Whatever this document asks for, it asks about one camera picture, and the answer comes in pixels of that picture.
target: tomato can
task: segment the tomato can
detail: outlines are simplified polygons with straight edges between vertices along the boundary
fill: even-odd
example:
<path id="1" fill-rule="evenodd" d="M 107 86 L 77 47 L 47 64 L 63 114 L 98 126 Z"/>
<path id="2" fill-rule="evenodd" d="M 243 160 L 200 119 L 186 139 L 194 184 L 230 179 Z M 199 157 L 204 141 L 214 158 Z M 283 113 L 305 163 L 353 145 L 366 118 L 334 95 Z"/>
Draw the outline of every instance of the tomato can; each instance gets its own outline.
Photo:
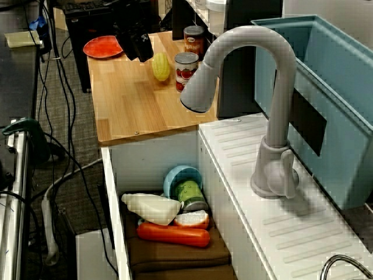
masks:
<path id="1" fill-rule="evenodd" d="M 182 92 L 187 82 L 198 69 L 198 55 L 181 52 L 175 56 L 176 89 Z"/>

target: red plate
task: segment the red plate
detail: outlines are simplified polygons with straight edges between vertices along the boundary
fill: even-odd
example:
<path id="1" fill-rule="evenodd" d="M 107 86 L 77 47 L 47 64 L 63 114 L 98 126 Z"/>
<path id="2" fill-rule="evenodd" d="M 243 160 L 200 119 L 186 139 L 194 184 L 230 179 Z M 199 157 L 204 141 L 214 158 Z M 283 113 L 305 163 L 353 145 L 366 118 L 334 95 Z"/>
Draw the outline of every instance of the red plate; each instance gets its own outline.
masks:
<path id="1" fill-rule="evenodd" d="M 102 36 L 90 40 L 83 48 L 86 55 L 94 58 L 113 57 L 123 52 L 115 36 Z"/>

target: brown cloth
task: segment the brown cloth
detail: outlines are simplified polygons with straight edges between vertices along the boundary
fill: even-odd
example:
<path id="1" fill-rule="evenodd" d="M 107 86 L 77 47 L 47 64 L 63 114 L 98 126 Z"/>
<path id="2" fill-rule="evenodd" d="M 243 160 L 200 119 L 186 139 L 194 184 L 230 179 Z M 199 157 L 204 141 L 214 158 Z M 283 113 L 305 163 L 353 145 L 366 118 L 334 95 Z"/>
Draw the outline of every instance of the brown cloth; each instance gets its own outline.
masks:
<path id="1" fill-rule="evenodd" d="M 139 217 L 121 203 L 129 263 L 135 275 L 142 272 L 182 270 L 230 264 L 230 253 L 210 216 L 207 231 L 210 243 L 205 248 L 142 240 L 136 227 Z"/>
<path id="2" fill-rule="evenodd" d="M 233 267 L 219 265 L 192 269 L 153 271 L 137 274 L 135 280 L 237 280 Z"/>

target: wall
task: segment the wall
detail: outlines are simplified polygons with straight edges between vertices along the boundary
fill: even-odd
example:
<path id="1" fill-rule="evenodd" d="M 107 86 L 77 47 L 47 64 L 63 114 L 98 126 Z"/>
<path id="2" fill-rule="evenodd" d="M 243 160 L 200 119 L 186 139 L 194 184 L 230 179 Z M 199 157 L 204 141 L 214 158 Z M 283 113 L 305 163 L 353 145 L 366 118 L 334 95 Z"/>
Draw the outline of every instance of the wall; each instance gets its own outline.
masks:
<path id="1" fill-rule="evenodd" d="M 284 0 L 283 15 L 317 14 L 373 50 L 373 1 Z"/>

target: gray carpet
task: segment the gray carpet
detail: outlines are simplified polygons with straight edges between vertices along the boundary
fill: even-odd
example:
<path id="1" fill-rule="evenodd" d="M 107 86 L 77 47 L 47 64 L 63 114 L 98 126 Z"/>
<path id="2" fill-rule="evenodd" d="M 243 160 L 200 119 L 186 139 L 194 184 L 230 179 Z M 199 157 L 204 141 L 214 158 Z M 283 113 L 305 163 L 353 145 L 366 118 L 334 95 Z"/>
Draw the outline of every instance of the gray carpet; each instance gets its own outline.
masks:
<path id="1" fill-rule="evenodd" d="M 68 37 L 67 31 L 57 30 L 57 43 L 59 45 L 59 52 L 61 54 L 61 45 L 64 40 Z M 66 55 L 71 50 L 70 40 L 65 44 L 64 54 Z M 83 93 L 78 71 L 76 69 L 75 59 L 73 53 L 67 58 L 62 60 L 66 75 L 68 77 L 69 84 L 73 90 L 76 102 L 76 119 L 73 126 L 73 143 L 75 146 L 75 157 L 80 165 L 84 166 L 101 157 L 100 150 L 97 144 L 96 135 L 96 124 L 94 122 L 94 111 L 91 94 Z M 41 73 L 45 75 L 47 63 L 41 64 Z M 48 89 L 47 96 L 47 110 L 53 127 L 53 136 L 63 144 L 64 147 L 68 148 L 68 109 L 66 105 L 65 95 L 62 91 L 59 75 L 57 71 L 57 63 L 50 61 L 47 81 L 45 83 Z M 43 84 L 39 79 L 38 83 L 38 94 L 37 94 L 37 109 L 39 107 L 39 101 L 41 98 Z M 73 111 L 72 99 L 66 87 L 66 91 L 69 97 L 69 104 L 71 108 L 71 117 Z M 44 98 L 40 111 L 40 124 L 43 130 L 50 133 L 50 127 L 47 122 L 47 116 L 44 108 Z M 62 161 L 56 159 L 55 164 L 55 180 L 60 178 L 65 170 L 68 158 L 66 157 Z M 52 161 L 38 167 L 34 172 L 34 181 L 37 183 L 37 188 L 33 191 L 33 195 L 44 190 L 53 182 L 52 179 Z M 97 183 L 102 182 L 102 164 L 97 164 L 94 167 L 85 170 L 85 177 L 88 183 L 89 191 L 96 203 L 98 211 L 100 213 L 101 222 L 106 227 L 105 219 L 102 211 L 100 198 L 97 191 Z M 35 210 L 39 225 L 42 226 L 42 214 L 41 214 L 41 200 L 42 197 L 33 202 L 32 207 Z M 77 234 L 85 233 L 98 229 L 98 220 L 96 213 L 89 198 L 85 192 L 85 186 L 83 184 L 80 173 L 74 175 L 70 180 L 61 185 L 56 198 L 58 208 L 65 211 L 68 218 L 76 231 Z M 64 227 L 61 218 L 57 222 L 57 242 L 63 248 L 60 251 L 66 251 L 66 238 Z M 30 223 L 30 231 L 34 230 L 33 222 Z M 46 248 L 44 248 L 44 259 L 46 258 Z M 38 272 L 38 258 L 37 254 L 30 248 L 29 253 L 29 265 L 28 265 L 28 279 L 36 279 Z M 66 259 L 63 254 L 61 255 L 60 261 L 53 267 L 44 266 L 43 276 L 41 279 L 67 279 L 67 266 Z"/>

